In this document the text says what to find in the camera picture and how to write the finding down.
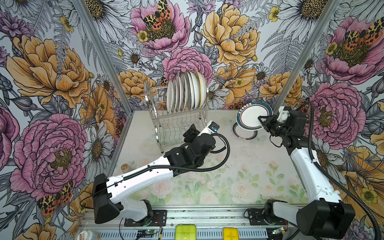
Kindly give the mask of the chrome wire dish rack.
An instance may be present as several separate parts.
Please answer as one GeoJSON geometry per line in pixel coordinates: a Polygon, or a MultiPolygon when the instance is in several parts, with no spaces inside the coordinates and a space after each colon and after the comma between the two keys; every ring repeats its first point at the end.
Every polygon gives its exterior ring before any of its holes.
{"type": "Polygon", "coordinates": [[[149,87],[144,85],[145,101],[155,127],[155,137],[160,152],[166,148],[184,142],[183,134],[194,124],[197,130],[202,131],[208,123],[209,107],[204,106],[198,110],[184,110],[181,112],[167,111],[166,86],[149,87]]]}

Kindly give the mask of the green red rimmed white plate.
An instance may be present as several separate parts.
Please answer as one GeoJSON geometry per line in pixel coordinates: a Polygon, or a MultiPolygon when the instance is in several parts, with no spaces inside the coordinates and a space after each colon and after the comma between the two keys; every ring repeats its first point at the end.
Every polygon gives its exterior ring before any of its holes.
{"type": "Polygon", "coordinates": [[[238,123],[234,123],[232,126],[232,132],[234,136],[243,141],[254,140],[258,136],[257,131],[249,131],[241,128],[238,123]]]}

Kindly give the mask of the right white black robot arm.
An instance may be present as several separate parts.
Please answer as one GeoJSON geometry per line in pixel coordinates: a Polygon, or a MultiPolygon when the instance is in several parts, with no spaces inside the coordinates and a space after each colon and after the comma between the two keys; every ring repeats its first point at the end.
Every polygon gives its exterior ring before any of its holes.
{"type": "Polygon", "coordinates": [[[306,114],[284,107],[279,116],[258,119],[271,136],[282,139],[309,201],[299,208],[284,201],[268,200],[263,210],[264,220],[273,223],[282,219],[305,236],[342,239],[355,217],[355,210],[343,203],[340,192],[319,170],[317,152],[306,136],[306,114]]]}

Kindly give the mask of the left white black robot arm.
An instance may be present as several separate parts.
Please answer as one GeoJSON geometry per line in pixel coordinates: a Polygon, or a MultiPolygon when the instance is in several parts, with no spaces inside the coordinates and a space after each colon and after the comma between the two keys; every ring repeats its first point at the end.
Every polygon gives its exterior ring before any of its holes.
{"type": "Polygon", "coordinates": [[[210,121],[198,131],[194,125],[184,133],[185,144],[172,148],[157,160],[119,176],[99,174],[93,186],[93,209],[96,224],[107,223],[117,217],[144,224],[153,217],[148,200],[129,200],[128,196],[154,183],[188,172],[205,172],[206,156],[216,147],[215,136],[219,125],[210,121]]]}

